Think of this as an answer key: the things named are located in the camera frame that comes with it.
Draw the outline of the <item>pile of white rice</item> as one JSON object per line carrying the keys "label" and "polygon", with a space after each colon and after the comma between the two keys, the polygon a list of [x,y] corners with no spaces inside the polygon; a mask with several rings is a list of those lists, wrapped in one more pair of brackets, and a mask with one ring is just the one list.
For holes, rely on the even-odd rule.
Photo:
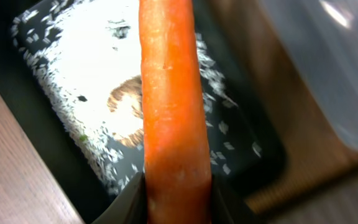
{"label": "pile of white rice", "polygon": [[[110,92],[140,75],[137,1],[41,1],[16,16],[14,46],[110,196],[144,171],[144,143],[112,134]],[[262,150],[220,69],[196,33],[211,169],[229,180],[256,166]]]}

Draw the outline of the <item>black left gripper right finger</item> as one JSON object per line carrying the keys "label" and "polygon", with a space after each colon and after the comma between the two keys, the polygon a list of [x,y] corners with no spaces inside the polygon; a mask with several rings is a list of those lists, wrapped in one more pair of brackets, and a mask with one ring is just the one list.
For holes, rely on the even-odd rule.
{"label": "black left gripper right finger", "polygon": [[212,224],[260,224],[257,215],[218,175],[213,175],[211,189]]}

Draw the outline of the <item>orange carrot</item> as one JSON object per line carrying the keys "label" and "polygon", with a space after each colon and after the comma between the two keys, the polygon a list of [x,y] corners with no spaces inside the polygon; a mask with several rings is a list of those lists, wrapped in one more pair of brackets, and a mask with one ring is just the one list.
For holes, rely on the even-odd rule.
{"label": "orange carrot", "polygon": [[149,223],[209,223],[211,164],[190,0],[141,0]]}

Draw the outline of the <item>brown dried mushroom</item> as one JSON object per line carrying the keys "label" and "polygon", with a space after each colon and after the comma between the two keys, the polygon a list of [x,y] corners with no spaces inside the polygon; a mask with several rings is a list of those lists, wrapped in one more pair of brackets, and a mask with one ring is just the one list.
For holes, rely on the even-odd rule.
{"label": "brown dried mushroom", "polygon": [[126,147],[139,145],[144,139],[141,76],[134,76],[113,89],[107,106],[113,138]]}

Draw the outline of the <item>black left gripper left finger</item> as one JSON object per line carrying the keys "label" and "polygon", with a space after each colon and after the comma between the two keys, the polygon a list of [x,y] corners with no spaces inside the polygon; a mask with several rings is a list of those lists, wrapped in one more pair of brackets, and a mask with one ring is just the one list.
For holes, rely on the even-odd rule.
{"label": "black left gripper left finger", "polygon": [[136,175],[114,199],[113,203],[92,224],[146,224],[147,199],[145,178]]}

